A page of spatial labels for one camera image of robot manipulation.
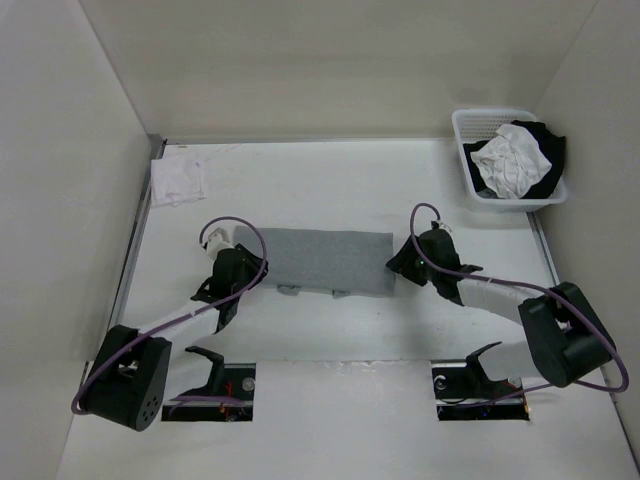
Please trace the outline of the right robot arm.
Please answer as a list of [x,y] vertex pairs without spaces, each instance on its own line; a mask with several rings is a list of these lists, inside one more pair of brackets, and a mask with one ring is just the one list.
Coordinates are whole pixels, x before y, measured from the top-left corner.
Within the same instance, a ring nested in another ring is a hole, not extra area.
[[438,295],[461,307],[487,311],[520,326],[524,358],[553,387],[580,384],[582,378],[609,362],[621,368],[621,390],[629,377],[616,345],[575,284],[540,287],[490,278],[479,266],[463,264],[451,235],[433,225],[411,235],[386,267],[406,280],[432,284]]

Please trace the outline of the grey tank top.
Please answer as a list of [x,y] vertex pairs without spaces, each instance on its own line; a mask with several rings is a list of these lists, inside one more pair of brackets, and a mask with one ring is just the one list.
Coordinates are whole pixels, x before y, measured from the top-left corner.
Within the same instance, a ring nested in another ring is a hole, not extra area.
[[394,253],[393,235],[361,231],[262,228],[261,235],[243,226],[233,240],[261,256],[267,249],[263,283],[285,295],[302,291],[392,297],[395,276],[386,267]]

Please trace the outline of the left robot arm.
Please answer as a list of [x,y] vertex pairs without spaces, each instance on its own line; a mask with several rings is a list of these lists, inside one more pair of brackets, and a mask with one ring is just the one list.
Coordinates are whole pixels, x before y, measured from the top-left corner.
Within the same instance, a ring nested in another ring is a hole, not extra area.
[[198,343],[230,323],[241,296],[267,272],[266,258],[241,244],[220,249],[188,312],[140,328],[116,325],[107,332],[72,412],[134,431],[187,406],[210,408],[224,420],[243,417],[251,409],[251,395],[234,394],[223,355]]

